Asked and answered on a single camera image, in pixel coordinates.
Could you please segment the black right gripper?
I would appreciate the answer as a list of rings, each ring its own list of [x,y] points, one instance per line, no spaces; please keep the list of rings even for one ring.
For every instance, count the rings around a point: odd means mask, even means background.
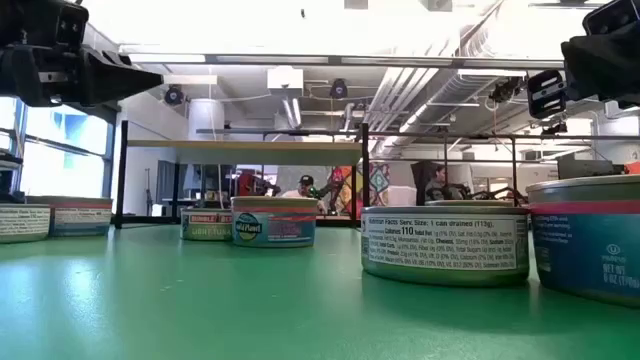
[[[610,34],[575,36],[561,44],[572,100],[596,96],[622,108],[639,105],[639,23]],[[529,114],[544,119],[566,109],[566,82],[559,70],[528,79]]]

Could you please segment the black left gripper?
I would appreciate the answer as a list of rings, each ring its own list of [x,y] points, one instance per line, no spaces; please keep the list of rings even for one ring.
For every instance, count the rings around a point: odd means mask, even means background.
[[[119,101],[164,83],[163,76],[135,68],[126,56],[82,49],[78,55],[53,48],[12,45],[1,50],[1,96],[31,107]],[[82,65],[82,83],[80,66]]]

